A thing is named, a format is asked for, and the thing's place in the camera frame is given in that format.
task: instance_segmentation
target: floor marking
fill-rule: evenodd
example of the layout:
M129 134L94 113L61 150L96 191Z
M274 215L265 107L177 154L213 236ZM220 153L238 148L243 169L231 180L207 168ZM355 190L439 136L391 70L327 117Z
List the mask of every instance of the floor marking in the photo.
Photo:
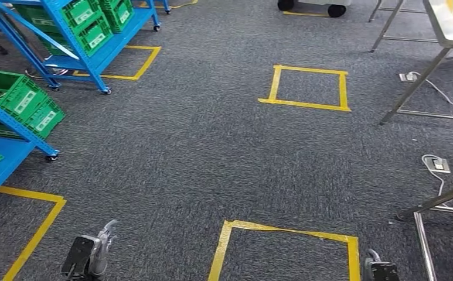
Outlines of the floor marking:
M357 237L319 231L301 231L270 227L268 225L256 224L254 222L248 221L224 221L223 228L221 229L221 234L219 235L216 252L214 253L214 259L211 264L209 278L207 278L207 281L219 281L219 276L223 267L224 256L226 254L226 249L228 248L228 243L230 241L231 231L233 230L233 228L260 231L287 231L347 243L347 252L349 259L349 281L360 280L359 248Z
M1 186L0 193L43 201L50 201L55 203L52 210L50 210L49 215L43 220L42 224L38 227L36 233L33 235L33 237L31 237L31 239L29 240L28 244L24 247L21 254L19 254L17 260L12 264L11 268L7 271L4 278L2 279L3 281L13 281L14 277L21 270L22 266L28 260L29 256L31 256L31 253L33 253L36 246L38 246L38 243L40 242L40 240L42 240L43 236L45 235L49 227L52 225L57 215L59 215L60 210L62 209L62 207L64 207L66 203L66 200L64 200L64 197L54 194L41 193L37 191L23 189L15 189L13 187L7 186Z
M324 13L296 13L296 12L287 12L283 11L284 15L291 15L291 16L322 16L324 18L329 18L330 16Z
M134 46L134 45L126 45L124 46L125 49L138 49L138 50L152 50L152 53L145 61L144 65L137 71L137 73L133 76L121 76L121 75L106 75L102 74L100 77L104 78L114 78L114 79L125 79L125 80L138 80L148 69L148 67L152 64L155 57L161 50L161 46ZM74 76L89 76L86 73L80 73L76 70L73 73Z
M258 98L259 102L265 104L282 104L282 105L293 105L296 107L311 107L318 109L328 109L328 110L337 110L337 111L346 111L350 112L350 108L347 102L347 82L346 75L349 73L347 71L341 70L327 70L319 68L307 68L307 67L295 67L295 66L282 66L280 64L274 65L274 74L273 81L271 83L270 94L267 99ZM293 70L293 71L304 71L311 73L322 73L322 74L337 74L339 76L339 105L329 105L329 104L313 104L310 102L300 102L300 101L287 101L287 100L278 100L278 87L280 86L280 77L282 70Z
M192 0L192 2L190 2L190 3L185 3L185 4L178 5L178 6L169 6L169 7L170 7L171 9L178 9L178 8L181 8L181 7L184 7L184 6L189 6L189 5L197 4L198 2L199 2L199 0ZM140 8L148 8L147 3L145 3L145 2L141 3L139 7L140 7ZM156 6L156 8L158 8L158 9L164 9L164 6Z

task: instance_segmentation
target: floor outlet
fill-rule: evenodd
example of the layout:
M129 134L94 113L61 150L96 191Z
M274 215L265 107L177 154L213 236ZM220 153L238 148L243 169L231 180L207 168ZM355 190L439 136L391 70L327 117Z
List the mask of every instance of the floor outlet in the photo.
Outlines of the floor outlet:
M431 170L432 172L439 172L439 173L450 173L451 172L451 168L449 168L449 163L447 163L447 159L426 157L425 162L426 162L428 169Z
M402 82L412 83L418 80L418 76L414 73L401 73L398 76L400 77L400 81Z

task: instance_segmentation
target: white cable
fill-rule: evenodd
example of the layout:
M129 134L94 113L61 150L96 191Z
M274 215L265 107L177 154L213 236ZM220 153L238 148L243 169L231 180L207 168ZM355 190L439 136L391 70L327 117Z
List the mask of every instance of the white cable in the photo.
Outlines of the white cable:
M409 72L409 74L416 74L416 75L418 75L418 76L421 76L421 74L418 73L418 72L416 72L416 71L411 71L411 72ZM428 83L429 83L435 90L437 90L441 95L443 95L444 98L445 98L445 100L446 100L448 103L450 103L450 104L453 105L453 101L451 101L451 99L450 99L449 97L447 97L447 95L446 95L444 92L442 92L442 90L440 90L435 84L433 84L432 81L430 81L430 80L428 80L428 79L426 79L425 81L428 82Z
M437 174L435 174L427 165L427 162L426 162L426 158L427 157L433 157L433 158L436 158L438 161L442 161L442 159L436 155L432 155L432 154L425 154L421 157L421 161L423 161L423 164L425 164L425 166L427 167L428 171L430 174L432 174L434 177L436 177L438 180L440 180L440 187L438 188L438 194L437 196L440 196L442 195L442 191L444 191L444 179L442 179L441 177L437 176Z

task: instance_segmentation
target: blue metal shelf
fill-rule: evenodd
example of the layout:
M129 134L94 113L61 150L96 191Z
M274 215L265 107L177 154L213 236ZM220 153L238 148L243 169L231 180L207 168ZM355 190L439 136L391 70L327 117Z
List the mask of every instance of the blue metal shelf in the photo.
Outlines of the blue metal shelf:
M135 15L130 19L130 22L127 23L122 33L116 33L100 48L100 50L96 51L90 57L85 53L83 47L74 36L62 15L62 7L71 1L72 0L0 0L0 29L2 29L4 34L7 35L19 51L29 59L32 65L49 83L51 88L58 89L60 87L60 84L56 81L57 79L72 79L92 81L97 85L97 88L100 91L109 93L111 88L107 87L100 77L102 71L150 18L152 18L154 23L154 30L160 29L159 16L155 10L154 0L145 0L145 2L147 2L147 8L135 8ZM8 8L4 7L1 2L43 6L43 9L49 14L52 22L59 28L59 32L72 47L73 51L71 52L70 50L65 49L36 26L29 23L17 13L11 12ZM23 37L16 30L16 27L11 24L9 19L4 17L4 14L21 23L58 49L63 50L66 53L66 56L51 56L45 61L43 61L42 58L38 58L35 51L24 41ZM70 75L54 76L50 73L51 67L81 70L86 72L89 77Z
M32 142L0 138L0 185L14 172L28 154L35 148Z
M14 130L24 140L0 138L0 154L4 157L0 160L0 185L9 177L19 164L28 156L34 148L38 148L46 155L56 157L59 151L48 143L38 138L24 125L12 118L0 108L0 122Z
M135 15L130 19L122 33L115 33L98 51L88 58L89 63L94 67L94 72L102 73L111 61L121 52L124 46L137 34L140 28L152 16L152 9L135 8ZM85 70L80 60L69 56L50 56L43 62L44 66Z

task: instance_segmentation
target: caster wheel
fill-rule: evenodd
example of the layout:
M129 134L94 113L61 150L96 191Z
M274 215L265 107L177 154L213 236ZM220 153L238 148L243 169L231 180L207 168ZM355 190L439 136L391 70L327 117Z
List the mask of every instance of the caster wheel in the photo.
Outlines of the caster wheel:
M58 155L58 154L55 155L55 156L53 156L53 155L47 155L47 156L45 156L45 159L47 159L48 161L55 161L55 160L57 160L58 158L59 158L59 155Z
M294 8L295 0L278 0L278 9L280 11L290 11Z
M343 14L347 11L347 8L342 5L330 5L328 7L328 15L330 18L338 18L343 16Z

